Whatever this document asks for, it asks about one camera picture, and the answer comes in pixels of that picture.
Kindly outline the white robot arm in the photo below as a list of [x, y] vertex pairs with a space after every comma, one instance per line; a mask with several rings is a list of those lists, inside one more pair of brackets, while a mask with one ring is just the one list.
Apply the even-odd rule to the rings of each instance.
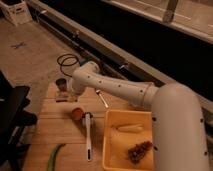
[[69, 80], [57, 79], [56, 85], [72, 96], [96, 88], [149, 110], [155, 171], [210, 171], [202, 108], [189, 87], [180, 83], [157, 87], [103, 76], [92, 61], [76, 68]]

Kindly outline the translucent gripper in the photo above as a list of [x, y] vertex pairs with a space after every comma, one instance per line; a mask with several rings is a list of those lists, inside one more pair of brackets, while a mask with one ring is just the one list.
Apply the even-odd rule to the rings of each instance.
[[56, 91], [55, 100], [57, 102], [76, 102], [77, 97], [65, 88]]

